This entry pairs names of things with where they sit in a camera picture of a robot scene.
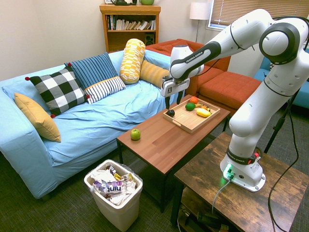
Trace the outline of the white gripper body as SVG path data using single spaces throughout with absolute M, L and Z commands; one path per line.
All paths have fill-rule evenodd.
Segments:
M 169 97 L 172 94 L 186 90 L 189 87 L 190 79 L 176 83 L 175 79 L 169 76 L 162 78 L 161 95 Z

